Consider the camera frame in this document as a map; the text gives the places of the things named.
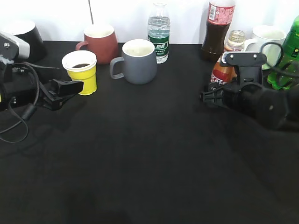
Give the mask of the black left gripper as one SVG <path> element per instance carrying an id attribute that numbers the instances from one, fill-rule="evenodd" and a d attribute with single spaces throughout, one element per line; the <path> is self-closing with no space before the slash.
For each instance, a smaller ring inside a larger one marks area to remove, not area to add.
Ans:
<path id="1" fill-rule="evenodd" d="M 36 97 L 36 79 L 33 72 L 26 65 L 33 67 L 38 75 L 38 79 L 45 83 L 45 79 L 38 72 L 41 69 L 50 69 L 23 62 L 21 65 L 0 63 L 0 110 L 8 109 L 9 100 L 17 98 L 16 106 L 24 106 L 34 102 Z M 72 97 L 79 94 L 84 87 L 82 81 L 64 81 L 52 79 L 48 88 L 48 99 L 50 109 L 57 111 Z"/>

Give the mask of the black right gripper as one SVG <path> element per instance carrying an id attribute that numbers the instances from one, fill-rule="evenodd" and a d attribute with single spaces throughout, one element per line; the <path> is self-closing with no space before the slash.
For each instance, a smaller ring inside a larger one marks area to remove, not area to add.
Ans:
<path id="1" fill-rule="evenodd" d="M 260 84 L 208 84 L 199 100 L 209 107 L 226 106 L 254 118 L 261 126 L 275 131 L 299 129 L 299 86 L 286 91 Z"/>

